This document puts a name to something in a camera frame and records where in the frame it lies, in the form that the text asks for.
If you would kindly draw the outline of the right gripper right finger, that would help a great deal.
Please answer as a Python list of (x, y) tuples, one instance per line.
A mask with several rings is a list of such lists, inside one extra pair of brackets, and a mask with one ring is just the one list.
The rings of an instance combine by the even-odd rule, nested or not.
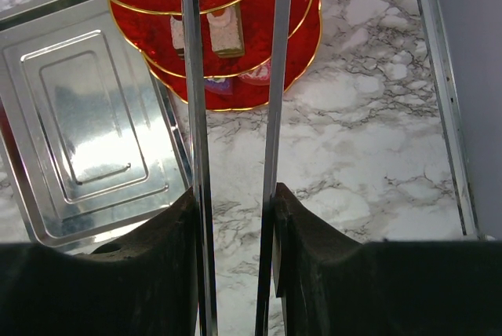
[(501, 245), (359, 243), (278, 184), (274, 279), (288, 335), (498, 335)]

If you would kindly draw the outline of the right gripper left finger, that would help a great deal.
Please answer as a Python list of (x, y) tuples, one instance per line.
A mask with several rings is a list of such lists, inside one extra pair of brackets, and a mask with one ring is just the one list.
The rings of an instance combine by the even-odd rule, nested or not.
[(1, 246), (4, 335), (192, 335), (197, 307), (192, 192), (91, 254)]

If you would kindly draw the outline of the metal tongs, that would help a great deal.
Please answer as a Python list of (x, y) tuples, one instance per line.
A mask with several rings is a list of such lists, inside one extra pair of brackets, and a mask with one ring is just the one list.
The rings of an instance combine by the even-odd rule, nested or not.
[(274, 198), (291, 0), (275, 0), (267, 107), (209, 113), (199, 0), (182, 0), (203, 335), (268, 335)]

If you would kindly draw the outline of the stainless steel tray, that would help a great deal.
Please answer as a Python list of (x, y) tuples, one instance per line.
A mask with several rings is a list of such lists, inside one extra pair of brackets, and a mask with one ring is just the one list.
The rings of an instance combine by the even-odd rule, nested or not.
[(1, 153), (29, 238), (62, 251), (131, 231), (191, 179), (169, 94), (107, 0), (2, 12)]

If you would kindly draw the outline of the purple round cake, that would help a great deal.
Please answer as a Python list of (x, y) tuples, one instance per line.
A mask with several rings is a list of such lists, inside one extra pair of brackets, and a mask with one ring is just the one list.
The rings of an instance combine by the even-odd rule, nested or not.
[(207, 91), (218, 95), (232, 95), (233, 80), (232, 78), (207, 78), (205, 79), (205, 88)]

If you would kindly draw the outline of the pink heart-shaped cake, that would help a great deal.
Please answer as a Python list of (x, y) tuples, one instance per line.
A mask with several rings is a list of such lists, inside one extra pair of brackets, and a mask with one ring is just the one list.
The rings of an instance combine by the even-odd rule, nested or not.
[(238, 78), (250, 85), (268, 86), (271, 77), (271, 61), (268, 60), (259, 67), (238, 76)]

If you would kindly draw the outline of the brown layered cake slice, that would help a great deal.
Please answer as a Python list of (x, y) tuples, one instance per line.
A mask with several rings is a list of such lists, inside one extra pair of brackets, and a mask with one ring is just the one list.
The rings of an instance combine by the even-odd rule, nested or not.
[(173, 48), (178, 57), (184, 59), (184, 23), (182, 16), (172, 15), (170, 17), (170, 30)]

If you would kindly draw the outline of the red three-tier cake stand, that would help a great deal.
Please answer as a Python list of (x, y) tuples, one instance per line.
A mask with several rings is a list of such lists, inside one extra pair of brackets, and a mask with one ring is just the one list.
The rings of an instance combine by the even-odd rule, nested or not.
[[(182, 16), (182, 0), (107, 0), (112, 19), (127, 42), (144, 57), (152, 74), (180, 99), (187, 99), (185, 62), (172, 44), (170, 17)], [(211, 47), (206, 15), (239, 4), (245, 54), (220, 58)], [(224, 96), (206, 90), (211, 111), (241, 111), (265, 105), (269, 86), (255, 86), (238, 76), (271, 60), (275, 0), (199, 0), (203, 74), (207, 78), (232, 78), (233, 94)], [(321, 32), (321, 0), (291, 0), (285, 88), (309, 67), (317, 53)]]

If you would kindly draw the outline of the yellow layered cake slice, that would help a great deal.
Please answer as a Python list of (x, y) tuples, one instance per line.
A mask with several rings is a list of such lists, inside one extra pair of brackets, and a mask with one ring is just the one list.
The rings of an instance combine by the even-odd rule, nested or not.
[(206, 17), (212, 51), (220, 58), (242, 57), (245, 45), (240, 5), (230, 5), (208, 13)]

